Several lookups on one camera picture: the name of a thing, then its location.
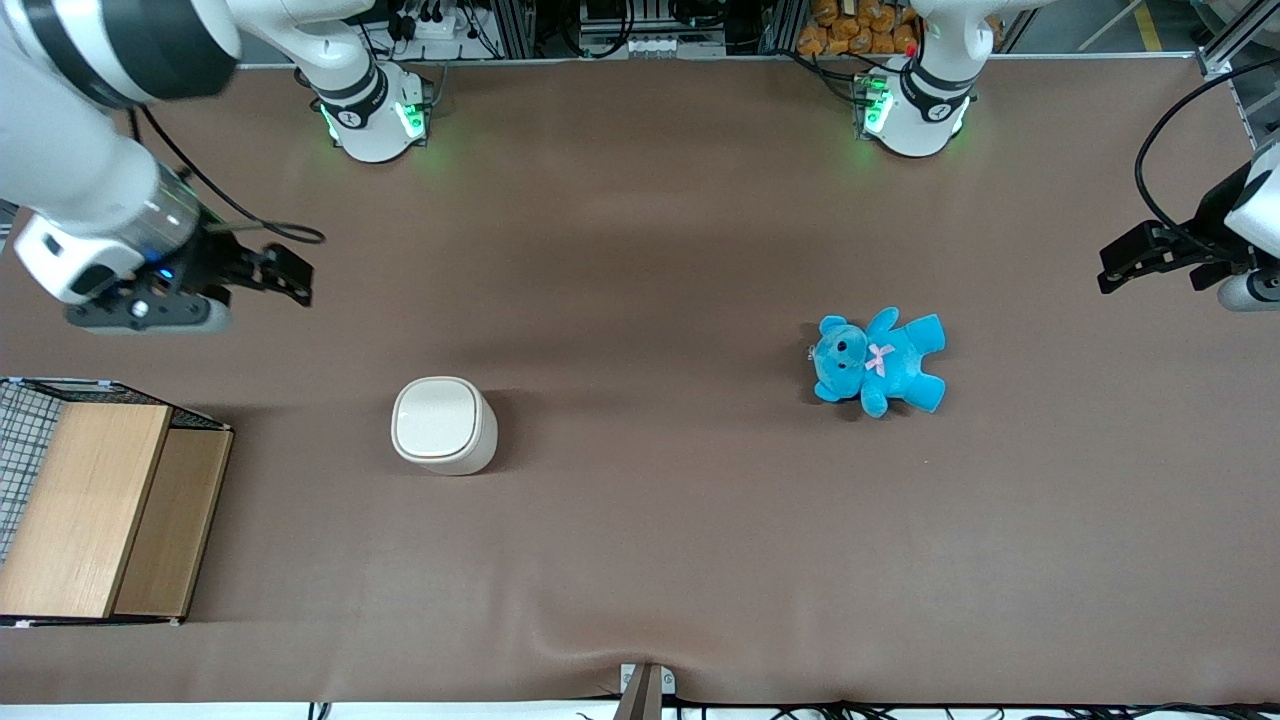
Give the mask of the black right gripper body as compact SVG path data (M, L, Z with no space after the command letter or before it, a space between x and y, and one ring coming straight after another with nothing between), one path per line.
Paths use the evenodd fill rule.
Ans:
M220 217L204 213L187 245L136 272L131 292L200 295L207 284L264 291L257 259L256 252L238 242Z

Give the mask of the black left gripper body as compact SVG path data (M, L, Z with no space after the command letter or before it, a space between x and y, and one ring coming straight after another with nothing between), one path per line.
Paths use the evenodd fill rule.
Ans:
M1190 279L1190 272L1202 263L1243 265L1243 273L1228 278L1231 279L1257 269L1252 246L1226 225L1228 214L1236 208L1244 193L1242 188L1211 190L1201 199L1190 218L1167 223L1167 232L1174 236L1167 251L1171 272L1188 269Z

